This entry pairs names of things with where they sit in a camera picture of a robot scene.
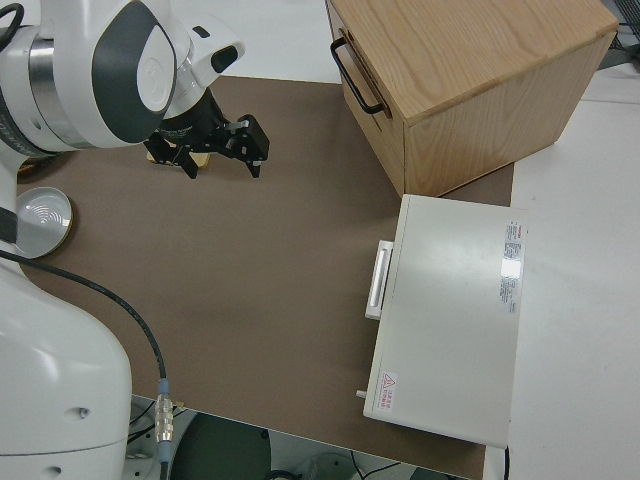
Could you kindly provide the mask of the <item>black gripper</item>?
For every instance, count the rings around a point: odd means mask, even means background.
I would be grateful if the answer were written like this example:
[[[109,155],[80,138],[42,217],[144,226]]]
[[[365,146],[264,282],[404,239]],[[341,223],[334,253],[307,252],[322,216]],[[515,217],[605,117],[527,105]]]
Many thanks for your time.
[[[262,163],[268,159],[270,142],[253,115],[230,122],[211,90],[206,89],[191,108],[164,119],[144,146],[152,163],[179,167],[190,179],[196,179],[199,170],[190,152],[235,158],[258,178]]]

